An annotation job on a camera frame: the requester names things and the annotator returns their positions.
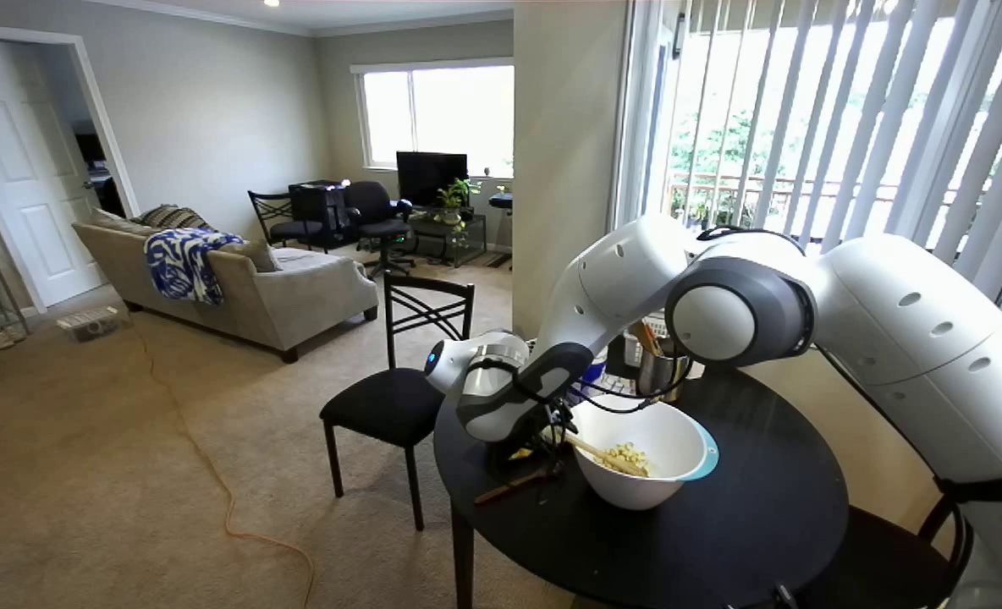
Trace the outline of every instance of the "chair backrest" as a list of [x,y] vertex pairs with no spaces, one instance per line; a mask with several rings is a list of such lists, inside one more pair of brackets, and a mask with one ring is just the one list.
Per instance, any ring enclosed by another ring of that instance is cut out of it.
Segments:
[[389,367],[396,367],[396,335],[404,333],[432,323],[444,338],[470,338],[475,284],[386,274],[383,291]]
[[342,195],[358,223],[383,223],[399,213],[399,207],[393,207],[386,186],[379,183],[350,183]]
[[257,213],[257,223],[259,223],[265,238],[266,238],[266,229],[274,223],[292,219],[292,195],[286,193],[257,193],[257,189],[250,189],[250,203],[253,203],[253,213]]

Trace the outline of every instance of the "window frame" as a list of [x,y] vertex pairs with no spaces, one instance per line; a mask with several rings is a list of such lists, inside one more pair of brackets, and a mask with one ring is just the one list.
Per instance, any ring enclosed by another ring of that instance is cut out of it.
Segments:
[[444,70],[444,67],[512,67],[512,88],[516,88],[516,57],[399,62],[399,63],[353,63],[350,67],[353,78],[354,78],[358,153],[363,153],[358,163],[363,163],[363,168],[396,174],[396,158],[393,163],[373,163],[364,73],[373,73],[373,70]]

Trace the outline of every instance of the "blanket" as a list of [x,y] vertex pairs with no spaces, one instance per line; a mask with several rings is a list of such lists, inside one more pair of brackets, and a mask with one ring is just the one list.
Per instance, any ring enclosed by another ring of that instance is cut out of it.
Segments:
[[149,278],[157,291],[175,301],[219,305],[222,287],[211,270],[207,255],[237,245],[233,232],[184,225],[184,229],[157,229],[142,256],[149,265]]

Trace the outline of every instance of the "computer monitor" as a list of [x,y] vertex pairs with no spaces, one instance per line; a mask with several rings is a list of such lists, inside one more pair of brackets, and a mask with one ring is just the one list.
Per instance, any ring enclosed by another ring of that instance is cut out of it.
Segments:
[[399,195],[412,207],[440,207],[440,189],[467,180],[467,157],[459,153],[396,153]]

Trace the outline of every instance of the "table leg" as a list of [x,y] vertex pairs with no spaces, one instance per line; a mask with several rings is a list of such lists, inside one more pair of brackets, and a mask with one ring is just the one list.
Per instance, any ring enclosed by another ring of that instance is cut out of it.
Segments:
[[458,506],[451,510],[455,510],[458,609],[470,609],[475,604],[475,528]]

